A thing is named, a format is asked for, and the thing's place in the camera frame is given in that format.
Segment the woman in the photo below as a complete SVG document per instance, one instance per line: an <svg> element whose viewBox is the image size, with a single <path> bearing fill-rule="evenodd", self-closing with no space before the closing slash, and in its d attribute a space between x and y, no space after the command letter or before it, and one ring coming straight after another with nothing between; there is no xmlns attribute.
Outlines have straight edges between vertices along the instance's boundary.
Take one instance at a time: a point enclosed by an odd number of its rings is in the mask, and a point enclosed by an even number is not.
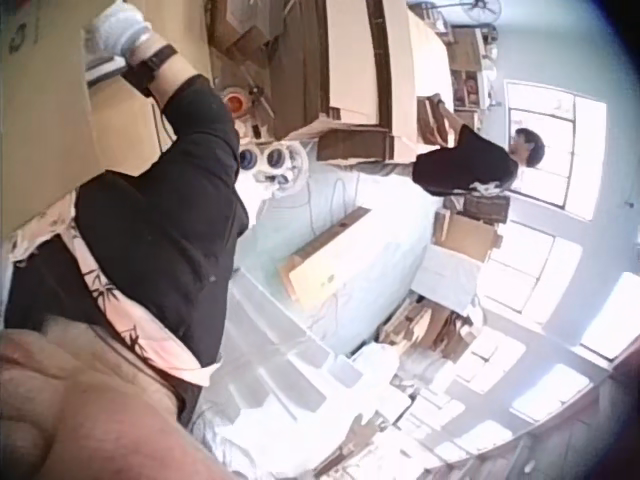
<svg viewBox="0 0 640 480"><path fill-rule="evenodd" d="M141 176L106 172L16 237L0 343L3 468L226 478L180 424L219 361L247 228L238 136L207 79L137 9L116 3L94 33L177 140Z"/></svg>

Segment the floor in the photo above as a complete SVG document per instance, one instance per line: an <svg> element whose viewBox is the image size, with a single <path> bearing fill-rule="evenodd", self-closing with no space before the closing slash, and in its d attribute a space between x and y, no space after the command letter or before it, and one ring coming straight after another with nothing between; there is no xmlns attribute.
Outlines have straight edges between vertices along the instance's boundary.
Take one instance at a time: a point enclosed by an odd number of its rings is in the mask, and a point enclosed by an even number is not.
<svg viewBox="0 0 640 480"><path fill-rule="evenodd" d="M315 161L310 171L300 192L266 204L240 240L236 264L298 323L344 354L370 338L406 295L441 201L406 178L343 172ZM322 306L305 312L286 293L278 266L356 206L373 210L380 236L372 241L382 242L382 253Z"/></svg>

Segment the black watch strap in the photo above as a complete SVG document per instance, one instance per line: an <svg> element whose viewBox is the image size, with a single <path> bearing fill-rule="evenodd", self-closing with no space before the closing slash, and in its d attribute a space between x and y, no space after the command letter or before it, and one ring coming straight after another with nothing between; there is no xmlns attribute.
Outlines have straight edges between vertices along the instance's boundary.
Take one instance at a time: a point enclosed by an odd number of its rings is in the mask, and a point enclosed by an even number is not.
<svg viewBox="0 0 640 480"><path fill-rule="evenodd" d="M178 51L173 45L165 45L146 60L133 66L129 65L129 68L122 74L122 78L142 95L149 98L152 96L149 85L156 78L156 72L177 53Z"/></svg>

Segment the white wall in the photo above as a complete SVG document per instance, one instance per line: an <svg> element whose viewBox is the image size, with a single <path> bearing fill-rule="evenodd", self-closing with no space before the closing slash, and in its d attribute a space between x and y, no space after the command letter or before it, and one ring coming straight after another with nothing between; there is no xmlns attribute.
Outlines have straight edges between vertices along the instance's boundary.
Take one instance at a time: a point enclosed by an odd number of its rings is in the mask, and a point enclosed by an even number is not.
<svg viewBox="0 0 640 480"><path fill-rule="evenodd" d="M522 5L519 0L504 3L505 9L509 4ZM504 80L508 79L559 87L605 102L607 150L600 197L593 221L584 222L558 209L514 196L511 219L575 242L582 246L583 255L564 297L542 332L513 322L508 315L489 312L489 326L523 342L527 351L485 395L454 382L447 393L462 401L467 409L445 427L444 435L436 432L425 439L434 447L447 436L457 438L487 419L520 433L530 424L509 413L508 408L556 363L565 363L594 382L604 378L607 370L575 354L570 347L579 344L621 273L639 269L634 242L640 205L631 210L625 201L629 200L630 192L635 191L635 197L638 192L640 93L622 50L602 19L595 15L584 12L579 15L580 28L572 28L571 21L564 23L558 18L546 23L531 17L527 23L522 12L510 15L513 21L500 26L497 100L505 104ZM590 18L590 23L585 22L586 18ZM506 144L504 106L491 111L483 134L496 143ZM631 201L638 204L637 198Z"/></svg>

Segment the black t-shirt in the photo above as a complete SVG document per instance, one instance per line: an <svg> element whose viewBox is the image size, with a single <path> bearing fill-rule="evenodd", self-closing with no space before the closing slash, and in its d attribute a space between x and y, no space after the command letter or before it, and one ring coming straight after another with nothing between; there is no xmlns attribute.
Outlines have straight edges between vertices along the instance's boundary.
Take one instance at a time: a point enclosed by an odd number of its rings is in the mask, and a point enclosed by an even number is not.
<svg viewBox="0 0 640 480"><path fill-rule="evenodd" d="M413 181L434 196L497 195L509 188L518 164L507 151L463 125L454 148L418 155Z"/></svg>
<svg viewBox="0 0 640 480"><path fill-rule="evenodd" d="M163 113L177 137L171 148L139 177L105 172L80 187L75 220L106 277L207 367L218 359L236 242L248 227L234 186L238 135L203 76L180 87ZM6 327L41 331L49 316L100 326L126 345L57 236L15 268ZM175 389L186 426L201 387L158 373Z"/></svg>

